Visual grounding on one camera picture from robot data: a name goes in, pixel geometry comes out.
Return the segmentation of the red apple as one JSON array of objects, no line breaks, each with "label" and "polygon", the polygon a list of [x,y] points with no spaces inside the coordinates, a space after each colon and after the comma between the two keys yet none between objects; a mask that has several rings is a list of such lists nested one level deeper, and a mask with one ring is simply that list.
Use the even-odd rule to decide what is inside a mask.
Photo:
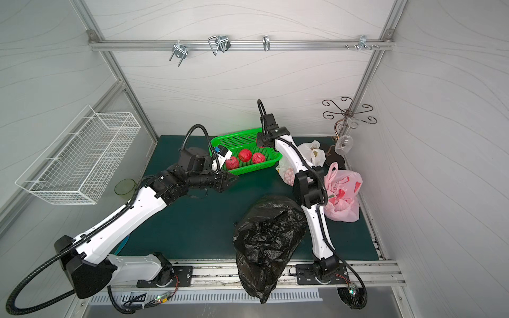
[{"label": "red apple", "polygon": [[249,149],[242,149],[238,153],[238,159],[241,162],[249,162],[253,157],[253,153]]},{"label": "red apple", "polygon": [[228,170],[236,170],[240,167],[240,163],[235,156],[232,156],[225,161],[225,166]]},{"label": "red apple", "polygon": [[266,157],[264,154],[260,152],[253,153],[252,162],[253,164],[260,164],[266,161]]}]

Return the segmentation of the white printed plastic bag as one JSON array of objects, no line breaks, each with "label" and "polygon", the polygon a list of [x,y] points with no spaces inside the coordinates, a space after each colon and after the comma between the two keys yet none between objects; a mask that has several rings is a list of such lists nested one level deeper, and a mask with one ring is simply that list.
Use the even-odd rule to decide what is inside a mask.
[{"label": "white printed plastic bag", "polygon": [[[311,143],[302,143],[298,145],[298,149],[303,157],[308,161],[310,166],[322,167],[324,165],[326,161],[326,154],[325,151],[320,148],[318,140],[313,140]],[[289,186],[294,185],[294,177],[296,173],[287,159],[281,158],[275,169],[285,184]]]}]

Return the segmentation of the pink plastic bag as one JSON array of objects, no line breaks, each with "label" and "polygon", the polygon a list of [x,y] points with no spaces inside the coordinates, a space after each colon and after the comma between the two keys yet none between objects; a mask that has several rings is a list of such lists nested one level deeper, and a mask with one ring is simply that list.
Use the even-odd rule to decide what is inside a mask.
[{"label": "pink plastic bag", "polygon": [[360,217],[360,204],[357,197],[363,184],[361,175],[350,170],[340,170],[334,162],[325,177],[328,195],[324,207],[325,216],[332,221],[354,223]]}]

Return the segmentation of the black plastic bag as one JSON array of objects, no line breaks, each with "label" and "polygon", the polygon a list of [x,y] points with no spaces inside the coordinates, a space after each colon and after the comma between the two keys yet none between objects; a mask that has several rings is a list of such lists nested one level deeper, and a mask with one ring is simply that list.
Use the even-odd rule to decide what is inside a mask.
[{"label": "black plastic bag", "polygon": [[242,287],[264,304],[308,228],[305,213],[286,196],[267,195],[250,206],[233,236]]}]

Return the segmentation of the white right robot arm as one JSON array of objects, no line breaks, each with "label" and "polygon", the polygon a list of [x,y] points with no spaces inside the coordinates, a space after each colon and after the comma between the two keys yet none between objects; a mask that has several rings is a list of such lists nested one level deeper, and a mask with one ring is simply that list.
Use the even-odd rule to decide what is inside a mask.
[{"label": "white right robot arm", "polygon": [[260,121],[262,131],[257,134],[257,144],[265,148],[273,148],[281,153],[291,164],[295,172],[293,194],[296,202],[303,209],[311,234],[312,253],[314,256],[314,273],[320,282],[329,282],[338,276],[338,270],[345,267],[358,279],[360,287],[349,282],[347,284],[347,305],[353,310],[366,307],[368,294],[365,284],[353,269],[334,249],[327,229],[324,208],[328,203],[327,191],[324,184],[323,169],[313,166],[298,150],[289,131],[278,126],[274,115],[266,113],[261,108]]}]

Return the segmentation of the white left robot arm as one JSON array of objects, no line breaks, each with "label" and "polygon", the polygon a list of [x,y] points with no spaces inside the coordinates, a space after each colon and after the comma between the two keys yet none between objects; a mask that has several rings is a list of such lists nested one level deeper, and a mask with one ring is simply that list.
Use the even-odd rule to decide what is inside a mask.
[{"label": "white left robot arm", "polygon": [[[176,164],[143,178],[136,185],[132,198],[108,218],[76,237],[61,237],[54,245],[56,255],[14,288],[7,298],[6,311],[11,315],[27,315],[72,295],[90,298],[121,282],[143,281],[162,288],[176,282],[172,263],[161,253],[120,257],[111,251],[146,220],[186,196],[190,189],[211,188],[219,193],[228,189],[237,176],[222,167],[232,156],[233,153],[221,145],[210,151],[183,148]],[[55,262],[61,264],[72,290],[33,307],[17,307],[15,302],[21,291]]]}]

